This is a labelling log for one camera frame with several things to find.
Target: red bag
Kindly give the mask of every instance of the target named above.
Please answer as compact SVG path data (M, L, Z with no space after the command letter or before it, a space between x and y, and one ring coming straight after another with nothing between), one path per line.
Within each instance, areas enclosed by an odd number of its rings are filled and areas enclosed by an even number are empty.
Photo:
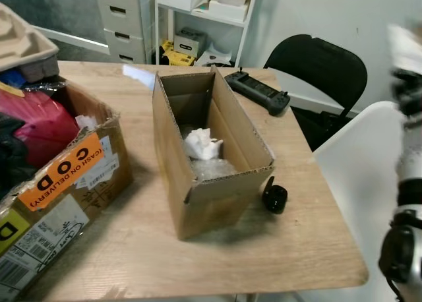
M38 169L45 166L75 139L75 119L43 92L25 92L20 98L0 90L0 112L25 122L13 135L28 149L26 161Z

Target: gray floor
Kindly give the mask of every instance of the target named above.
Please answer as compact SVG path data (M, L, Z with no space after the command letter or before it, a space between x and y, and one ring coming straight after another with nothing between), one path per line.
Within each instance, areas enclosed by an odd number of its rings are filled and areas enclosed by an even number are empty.
M97 0L0 0L28 23L105 43Z
M51 40L59 48L57 54L58 60L72 60L72 61L101 61L106 63L113 62L109 55L99 53L97 51L89 50L82 47L77 47L71 44L59 42L58 40Z

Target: black chair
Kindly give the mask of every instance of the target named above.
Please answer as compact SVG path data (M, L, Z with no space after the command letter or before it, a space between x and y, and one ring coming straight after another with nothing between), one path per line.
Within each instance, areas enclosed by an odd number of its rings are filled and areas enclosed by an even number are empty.
M367 85L367 70L358 56L310 35L292 36L278 44L264 66L268 67L311 84L344 108L337 117L292 108L312 151L345 125L346 115Z

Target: wooden table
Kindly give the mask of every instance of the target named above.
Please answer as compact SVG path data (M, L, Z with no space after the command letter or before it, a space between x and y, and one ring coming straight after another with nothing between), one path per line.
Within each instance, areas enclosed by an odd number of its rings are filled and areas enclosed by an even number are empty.
M60 62L61 75L121 112L135 182L37 281L31 300L82 301L359 286L367 269L290 109L282 117L237 95L276 155L289 193L281 216L257 199L234 227L176 239L152 131L152 93L120 64ZM139 66L161 75L207 68ZM245 69L278 88L265 69ZM224 75L233 69L222 69Z

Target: white wall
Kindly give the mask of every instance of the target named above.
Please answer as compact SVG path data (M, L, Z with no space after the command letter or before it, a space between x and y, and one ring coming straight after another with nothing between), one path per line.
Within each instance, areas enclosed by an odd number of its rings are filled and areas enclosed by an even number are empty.
M367 89L355 106L361 110L391 99L387 24L405 25L415 19L422 19L421 0L256 0L240 64L262 67L282 40L296 34L317 36L354 52L367 66ZM176 28L190 24L205 28L222 47L235 48L239 42L236 28L177 16ZM300 89L303 98L327 102L309 85L288 78L279 75L285 90L295 93Z

